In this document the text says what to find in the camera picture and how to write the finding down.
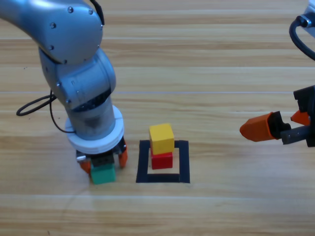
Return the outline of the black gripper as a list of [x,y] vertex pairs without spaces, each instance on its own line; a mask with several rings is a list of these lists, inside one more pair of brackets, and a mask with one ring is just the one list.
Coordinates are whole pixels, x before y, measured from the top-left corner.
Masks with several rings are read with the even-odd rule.
[[114,156],[119,157],[120,168],[126,166],[128,160],[127,145],[124,138],[118,142],[116,146],[106,152],[98,154],[85,154],[80,151],[76,151],[76,159],[81,169],[89,176],[91,175],[91,164],[93,166],[103,166],[107,164],[114,164]]
[[250,118],[241,127],[242,136],[253,142],[282,139],[284,145],[305,140],[307,146],[315,146],[315,87],[299,89],[293,92],[298,103],[298,111],[291,116],[291,121],[301,124],[291,128],[284,123],[280,111]]

